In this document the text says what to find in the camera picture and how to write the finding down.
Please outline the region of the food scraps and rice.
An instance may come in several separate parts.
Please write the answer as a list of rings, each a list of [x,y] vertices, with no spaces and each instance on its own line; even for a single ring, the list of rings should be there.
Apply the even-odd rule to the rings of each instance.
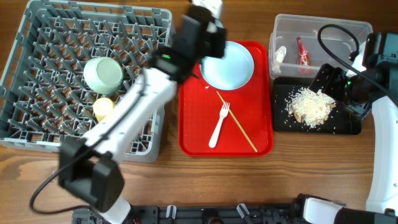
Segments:
[[[321,90],[313,92],[304,87],[291,91],[285,102],[288,115],[293,116],[297,123],[302,123],[309,128],[324,124],[336,106],[336,101]]]

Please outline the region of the wooden chopstick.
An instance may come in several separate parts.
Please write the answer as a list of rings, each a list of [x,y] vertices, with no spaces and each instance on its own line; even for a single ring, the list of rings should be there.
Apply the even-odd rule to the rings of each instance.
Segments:
[[[228,112],[229,114],[232,116],[232,118],[234,119],[234,122],[238,125],[238,128],[240,129],[240,131],[242,132],[242,134],[244,135],[244,137],[246,138],[247,142],[250,144],[250,146],[252,147],[252,149],[254,150],[255,153],[258,152],[257,147],[254,145],[254,143],[251,141],[250,137],[247,135],[246,131],[244,130],[244,128],[241,126],[240,122],[238,121],[238,119],[235,117],[234,113],[232,112],[232,110],[230,109],[230,103],[226,102],[224,100],[224,98],[221,96],[221,94],[219,93],[219,91],[216,91],[217,95],[219,96],[220,100],[223,103],[227,103],[228,104]]]

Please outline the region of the white plastic fork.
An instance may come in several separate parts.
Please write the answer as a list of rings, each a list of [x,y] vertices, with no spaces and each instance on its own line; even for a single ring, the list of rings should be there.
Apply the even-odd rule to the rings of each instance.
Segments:
[[[228,102],[223,103],[223,106],[220,110],[219,120],[217,122],[217,125],[216,125],[214,131],[213,131],[213,134],[211,135],[211,138],[210,138],[210,141],[208,144],[210,148],[214,148],[218,142],[218,138],[220,135],[223,120],[225,119],[225,117],[227,117],[227,115],[229,113],[229,106],[230,106],[230,103],[228,103]]]

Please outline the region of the green bowl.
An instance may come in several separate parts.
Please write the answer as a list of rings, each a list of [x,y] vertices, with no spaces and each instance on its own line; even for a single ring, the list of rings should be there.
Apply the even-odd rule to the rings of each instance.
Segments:
[[[123,70],[113,58],[98,57],[86,63],[83,77],[93,91],[102,95],[113,95],[122,83]]]

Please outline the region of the yellow cup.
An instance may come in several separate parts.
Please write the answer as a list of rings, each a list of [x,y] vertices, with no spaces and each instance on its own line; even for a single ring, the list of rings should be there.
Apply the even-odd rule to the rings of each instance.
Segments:
[[[93,104],[93,112],[97,122],[101,122],[115,107],[115,103],[106,97],[97,99]]]

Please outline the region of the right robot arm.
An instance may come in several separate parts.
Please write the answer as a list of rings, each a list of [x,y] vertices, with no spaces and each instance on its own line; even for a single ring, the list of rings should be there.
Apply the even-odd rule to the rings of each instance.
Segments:
[[[300,194],[292,202],[291,220],[307,223],[397,223],[397,33],[369,34],[360,72],[347,77],[340,68],[324,64],[309,89],[322,92],[358,118],[373,114],[375,151],[373,179],[365,210],[355,210],[312,195]]]

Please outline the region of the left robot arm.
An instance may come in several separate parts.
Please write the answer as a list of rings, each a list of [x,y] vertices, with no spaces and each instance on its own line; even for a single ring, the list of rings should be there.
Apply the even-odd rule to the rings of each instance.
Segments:
[[[131,205],[122,197],[119,165],[154,111],[170,101],[204,57],[221,58],[226,29],[216,25],[221,1],[192,1],[168,47],[155,50],[111,114],[80,139],[60,148],[58,183],[108,223],[126,223]]]

